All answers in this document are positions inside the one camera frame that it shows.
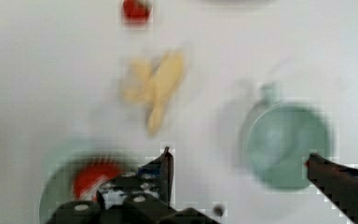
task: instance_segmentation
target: white table surface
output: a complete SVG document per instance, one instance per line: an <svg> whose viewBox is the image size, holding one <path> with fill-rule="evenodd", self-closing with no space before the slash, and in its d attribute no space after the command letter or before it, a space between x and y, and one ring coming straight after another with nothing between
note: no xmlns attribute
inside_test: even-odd
<svg viewBox="0 0 358 224"><path fill-rule="evenodd" d="M224 202L224 223L347 223L313 187L271 194L232 166L254 102L249 86L273 77L286 100L322 109L336 160L358 165L358 1L155 0L143 31L126 29L117 6L0 0L0 223L38 222L42 160L71 137L99 138L140 157L171 143L179 209L210 214L213 202ZM115 94L123 59L184 44L191 72L174 119L148 139L143 111Z"/></svg>

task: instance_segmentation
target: mint green mug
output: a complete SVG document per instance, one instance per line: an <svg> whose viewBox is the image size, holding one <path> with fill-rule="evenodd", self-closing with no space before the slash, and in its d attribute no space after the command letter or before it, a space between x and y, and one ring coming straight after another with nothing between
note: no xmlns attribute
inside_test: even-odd
<svg viewBox="0 0 358 224"><path fill-rule="evenodd" d="M269 188L300 190L310 185L303 163L311 152L331 156L333 138L315 109L282 101L278 89L261 88L262 100L242 126L241 163Z"/></svg>

